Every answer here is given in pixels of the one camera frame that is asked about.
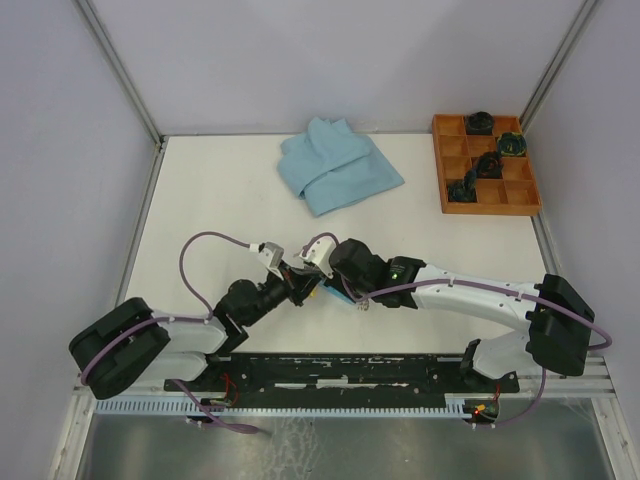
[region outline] towel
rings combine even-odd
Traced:
[[[373,141],[354,134],[344,119],[314,118],[281,148],[280,176],[316,217],[404,183]]]

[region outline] wooden tray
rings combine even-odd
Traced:
[[[495,151],[501,134],[522,133],[518,117],[493,118],[493,135],[467,135],[463,115],[434,115],[433,142],[443,213],[532,216],[540,211],[542,204],[528,153],[524,157],[503,157],[501,179],[479,178],[475,203],[449,201],[447,185],[461,180],[480,155]]]

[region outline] white table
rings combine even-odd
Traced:
[[[285,138],[170,138],[127,298],[142,296],[163,311],[204,312],[182,285],[177,267],[182,245],[201,230],[246,242],[274,241],[289,256],[313,235],[331,231],[339,239],[362,240],[385,259],[404,255],[470,275],[542,280],[545,270],[529,218],[441,213],[431,135],[371,135],[405,185],[320,218],[276,172]],[[215,238],[193,244],[186,271],[214,305],[233,281],[266,277],[253,254]],[[372,303],[363,312],[320,290],[304,307],[287,302],[260,320],[238,351],[463,352],[469,341],[505,331],[436,310],[392,310]]]

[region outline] blue cloth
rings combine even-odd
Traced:
[[[306,133],[282,142],[278,172],[317,217],[404,183],[373,141],[346,120],[314,118]]]

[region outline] gray wall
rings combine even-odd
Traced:
[[[153,146],[68,0],[0,7],[0,471],[45,478]]]
[[[602,3],[527,139],[562,267],[614,337],[607,363],[640,446],[640,2]]]
[[[582,0],[94,0],[163,133],[519,114]]]

